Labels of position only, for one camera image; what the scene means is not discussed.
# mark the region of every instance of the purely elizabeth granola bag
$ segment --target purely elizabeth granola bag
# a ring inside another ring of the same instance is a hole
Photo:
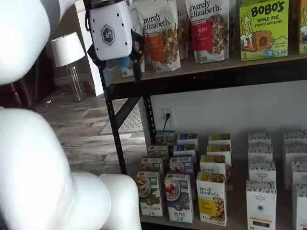
[[[180,68],[176,0],[141,0],[135,4],[154,71],[159,73]]]
[[[229,0],[186,0],[196,63],[229,57]]]

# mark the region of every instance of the green box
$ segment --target green box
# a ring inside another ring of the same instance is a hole
[[[289,0],[246,0],[240,7],[241,61],[288,55]]]

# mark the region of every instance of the wooden shelf board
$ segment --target wooden shelf board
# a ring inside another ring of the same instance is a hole
[[[292,60],[301,60],[307,58],[307,55],[299,55],[297,53],[297,48],[289,49],[288,56],[286,57],[278,57],[278,58],[270,58],[270,59],[261,59],[254,61],[241,61],[239,53],[231,53],[230,58],[225,61],[212,62],[206,64],[195,64],[195,58],[193,52],[189,53],[189,57],[186,60],[181,61],[181,68],[172,71],[172,72],[164,72],[164,73],[154,73],[151,65],[147,65],[145,68],[145,73],[143,73],[142,81],[152,80],[158,78],[172,77],[172,76],[180,76],[186,74],[193,73],[201,73],[208,71],[215,71],[221,69],[232,69],[239,67],[247,67],[247,66],[255,66],[269,63],[277,63],[284,61],[292,61]],[[111,71],[112,73],[112,84],[120,84],[126,82],[134,81],[134,77],[123,78],[121,76],[121,72],[119,69]]]

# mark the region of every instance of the granola bag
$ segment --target granola bag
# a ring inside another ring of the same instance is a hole
[[[196,63],[229,56],[229,0],[186,0]]]
[[[129,10],[130,10],[130,16],[131,16],[131,20],[132,20],[132,25],[133,25],[133,30],[135,32],[137,32],[138,34],[143,35],[143,28],[139,19],[139,15],[138,12],[136,10],[136,7],[134,4],[128,6]],[[140,49],[140,45],[139,43],[135,42],[134,45],[136,51],[138,51]],[[132,61],[130,58],[128,58],[128,64],[126,65],[127,67],[121,68],[121,73],[123,77],[130,77],[133,76],[133,68],[132,68]],[[140,61],[140,65],[141,65],[141,71],[145,72],[145,60],[144,60],[144,55],[141,57],[141,61]]]
[[[180,68],[176,0],[142,0],[135,4],[154,71],[159,73]]]
[[[190,19],[186,7],[185,0],[177,0],[178,12],[178,45],[180,60],[188,57],[188,43],[189,43],[189,24]]]

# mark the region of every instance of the white wall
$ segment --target white wall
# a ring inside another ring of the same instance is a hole
[[[273,131],[274,158],[281,157],[284,128],[307,127],[307,81],[152,96],[157,130],[162,109],[172,107],[177,132],[197,132],[204,153],[207,135],[229,132],[234,158],[247,159],[249,130]]]

